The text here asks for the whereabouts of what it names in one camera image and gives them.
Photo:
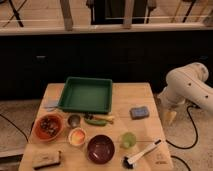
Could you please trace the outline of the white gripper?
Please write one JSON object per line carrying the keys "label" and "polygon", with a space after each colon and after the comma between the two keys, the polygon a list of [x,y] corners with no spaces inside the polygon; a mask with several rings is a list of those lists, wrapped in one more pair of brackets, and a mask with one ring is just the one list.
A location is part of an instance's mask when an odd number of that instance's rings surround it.
{"label": "white gripper", "polygon": [[162,92],[158,94],[158,98],[162,106],[167,108],[164,113],[164,123],[166,125],[171,125],[177,115],[177,112],[171,109],[184,104],[185,98],[169,87],[165,87]]}

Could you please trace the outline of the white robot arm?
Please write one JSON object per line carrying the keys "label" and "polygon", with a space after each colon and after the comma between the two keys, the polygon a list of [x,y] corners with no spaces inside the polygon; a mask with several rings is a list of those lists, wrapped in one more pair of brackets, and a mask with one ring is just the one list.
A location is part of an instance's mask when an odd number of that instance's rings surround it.
{"label": "white robot arm", "polygon": [[170,125],[175,119],[175,108],[189,100],[209,114],[213,114],[213,87],[205,81],[209,77],[207,67],[199,62],[190,63],[169,71],[166,87],[158,95],[162,111],[162,123]]}

